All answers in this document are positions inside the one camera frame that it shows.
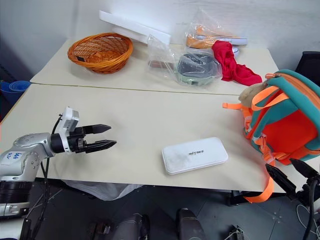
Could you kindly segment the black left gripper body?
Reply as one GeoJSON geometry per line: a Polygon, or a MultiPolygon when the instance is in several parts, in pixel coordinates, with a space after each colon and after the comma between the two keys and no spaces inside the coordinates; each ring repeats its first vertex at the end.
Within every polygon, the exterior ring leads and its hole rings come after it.
{"type": "Polygon", "coordinates": [[[74,131],[69,132],[67,142],[69,149],[74,153],[87,153],[87,142],[84,137],[87,134],[88,126],[76,127],[74,131]]]}

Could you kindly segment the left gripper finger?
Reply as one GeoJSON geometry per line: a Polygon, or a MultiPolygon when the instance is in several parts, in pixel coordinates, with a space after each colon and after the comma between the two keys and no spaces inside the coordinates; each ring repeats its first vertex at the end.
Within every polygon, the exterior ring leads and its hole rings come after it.
{"type": "Polygon", "coordinates": [[[85,152],[93,153],[111,148],[117,142],[115,140],[100,140],[86,145],[85,152]]]}
{"type": "Polygon", "coordinates": [[[83,127],[83,133],[85,135],[89,134],[100,134],[110,130],[112,127],[105,124],[94,124],[87,125],[83,127]]]}

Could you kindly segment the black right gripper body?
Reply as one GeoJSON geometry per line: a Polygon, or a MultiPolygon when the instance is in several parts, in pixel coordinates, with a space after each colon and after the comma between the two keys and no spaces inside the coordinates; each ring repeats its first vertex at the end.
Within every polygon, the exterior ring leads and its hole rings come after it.
{"type": "Polygon", "coordinates": [[[296,193],[299,202],[309,207],[311,203],[314,203],[320,198],[320,176],[308,178],[306,183],[302,186],[302,190],[296,193]]]}

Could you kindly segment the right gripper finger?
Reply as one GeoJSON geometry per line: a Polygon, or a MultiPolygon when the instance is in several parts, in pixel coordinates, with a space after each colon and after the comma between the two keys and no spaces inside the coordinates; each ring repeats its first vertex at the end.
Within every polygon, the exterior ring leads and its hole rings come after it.
{"type": "Polygon", "coordinates": [[[296,198],[296,185],[277,167],[266,163],[265,168],[269,176],[285,191],[289,198],[296,198]]]}
{"type": "Polygon", "coordinates": [[[294,166],[294,168],[302,174],[305,178],[311,179],[319,176],[319,173],[313,169],[311,166],[309,166],[304,161],[301,161],[299,159],[290,159],[291,164],[294,166]]]}

